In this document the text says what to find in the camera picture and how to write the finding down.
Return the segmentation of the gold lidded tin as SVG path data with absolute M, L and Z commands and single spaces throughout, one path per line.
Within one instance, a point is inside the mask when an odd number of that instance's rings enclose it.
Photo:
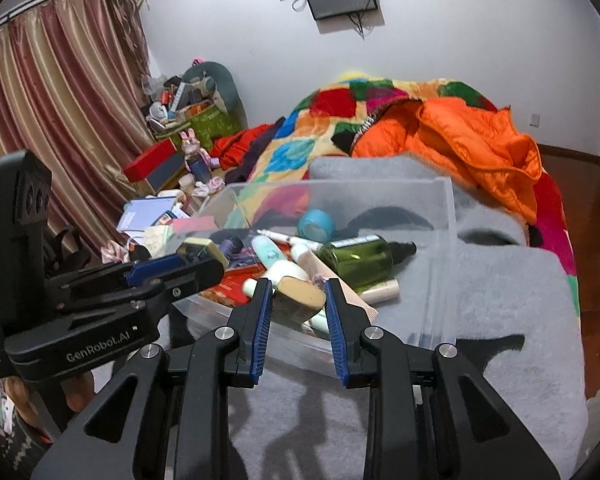
M 222 253 L 219 246 L 213 240 L 210 240 L 210 238 L 186 237 L 180 246 L 178 246 L 176 253 L 188 262 L 214 259 L 222 264 L 224 270 L 230 264 L 226 255 Z

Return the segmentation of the red gift box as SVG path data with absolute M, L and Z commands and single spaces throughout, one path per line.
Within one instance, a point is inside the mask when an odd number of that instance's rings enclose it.
M 219 284 L 204 290 L 200 296 L 204 299 L 234 308 L 248 304 L 250 298 L 242 291 L 242 284 L 248 278 L 260 278 L 265 272 L 262 264 L 243 266 L 242 268 L 227 269 Z

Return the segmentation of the purple cosmetic bottle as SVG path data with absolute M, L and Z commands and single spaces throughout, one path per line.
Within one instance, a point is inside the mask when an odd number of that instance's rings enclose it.
M 234 258 L 243 249 L 244 242 L 236 235 L 227 235 L 220 243 L 220 251 L 227 259 Z

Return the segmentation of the pink cream tube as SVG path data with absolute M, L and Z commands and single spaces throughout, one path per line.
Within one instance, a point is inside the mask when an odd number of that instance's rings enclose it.
M 358 296 L 366 302 L 366 304 L 382 304 L 383 302 L 391 301 L 400 296 L 400 284 L 397 280 L 389 280 L 378 283 L 370 288 L 362 290 Z

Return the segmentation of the yellow makeup sponge compact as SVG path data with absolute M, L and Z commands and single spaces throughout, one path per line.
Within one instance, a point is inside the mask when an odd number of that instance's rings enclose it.
M 302 324 L 326 304 L 325 293 L 313 283 L 285 276 L 274 292 L 273 311 L 290 322 Z

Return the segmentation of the green spray bottle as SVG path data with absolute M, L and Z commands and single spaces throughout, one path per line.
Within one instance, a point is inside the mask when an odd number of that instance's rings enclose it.
M 343 281 L 363 286 L 388 280 L 393 268 L 416 252 L 413 242 L 387 242 L 373 234 L 324 244 L 316 255 Z

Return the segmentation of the mint green lotion bottle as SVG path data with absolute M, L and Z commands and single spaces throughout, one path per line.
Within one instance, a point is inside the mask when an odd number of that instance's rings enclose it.
M 287 261 L 286 255 L 265 235 L 256 235 L 250 242 L 251 249 L 265 269 L 271 269 L 276 262 Z

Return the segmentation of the white pen stick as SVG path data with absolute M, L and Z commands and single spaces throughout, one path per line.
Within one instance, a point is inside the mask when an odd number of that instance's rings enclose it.
M 319 250 L 322 247 L 320 242 L 314 242 L 314 240 L 308 240 L 307 238 L 302 238 L 294 235 L 279 233 L 271 230 L 257 230 L 259 235 L 266 236 L 274 242 L 281 242 L 287 244 L 289 246 L 294 246 L 297 244 L 302 244 L 306 247 L 309 247 L 314 252 Z

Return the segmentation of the blue tape roll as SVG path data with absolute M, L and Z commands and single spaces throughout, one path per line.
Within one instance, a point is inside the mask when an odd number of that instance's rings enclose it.
M 321 209 L 308 210 L 297 224 L 298 235 L 314 242 L 327 243 L 332 239 L 334 232 L 334 220 Z

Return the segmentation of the beige foundation tube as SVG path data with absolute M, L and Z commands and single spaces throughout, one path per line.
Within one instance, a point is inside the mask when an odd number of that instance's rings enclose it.
M 309 247 L 297 244 L 291 246 L 290 253 L 294 262 L 306 271 L 306 274 L 309 275 L 312 281 L 327 281 L 334 278 L 342 288 L 344 299 L 347 300 L 349 304 L 362 308 L 370 322 L 376 320 L 378 311 L 369 304 L 366 304 L 366 302 L 362 300 L 348 284 L 346 284 L 332 269 L 329 269 L 322 260 L 317 258 Z

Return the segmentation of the pink flat box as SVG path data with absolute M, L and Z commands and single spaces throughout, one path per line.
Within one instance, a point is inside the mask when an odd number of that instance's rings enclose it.
M 218 228 L 213 216 L 176 218 L 172 220 L 171 226 L 174 233 L 207 232 Z

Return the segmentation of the clear plastic storage bin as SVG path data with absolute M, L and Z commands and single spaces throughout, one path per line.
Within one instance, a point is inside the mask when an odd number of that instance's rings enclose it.
M 448 178 L 251 182 L 223 188 L 198 212 L 192 234 L 222 244 L 260 240 L 259 270 L 227 270 L 246 304 L 245 282 L 295 276 L 316 287 L 336 278 L 347 301 L 406 344 L 432 350 L 457 336 L 456 221 Z

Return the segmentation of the red rectangular box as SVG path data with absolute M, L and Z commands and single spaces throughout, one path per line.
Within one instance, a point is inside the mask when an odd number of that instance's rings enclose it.
M 156 168 L 176 154 L 176 147 L 170 139 L 158 141 L 143 151 L 123 169 L 130 183 L 145 180 Z

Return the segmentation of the pink rabbit toy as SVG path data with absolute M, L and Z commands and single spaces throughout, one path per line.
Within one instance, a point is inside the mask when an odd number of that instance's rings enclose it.
M 201 145 L 193 128 L 181 131 L 180 136 L 187 170 L 197 181 L 207 184 L 213 178 L 212 171 L 220 166 L 219 159 L 212 157 Z

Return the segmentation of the grey blanket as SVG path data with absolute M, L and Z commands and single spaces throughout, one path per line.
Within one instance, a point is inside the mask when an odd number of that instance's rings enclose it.
M 554 252 L 529 246 L 510 214 L 408 156 L 320 157 L 305 181 L 229 186 L 204 215 L 221 230 L 289 233 L 309 209 L 326 211 L 339 238 L 416 244 L 378 324 L 409 343 L 453 335 L 571 477 L 588 414 L 579 321 Z M 366 402 L 340 386 L 326 341 L 274 322 L 260 385 L 230 393 L 230 476 L 361 478 Z

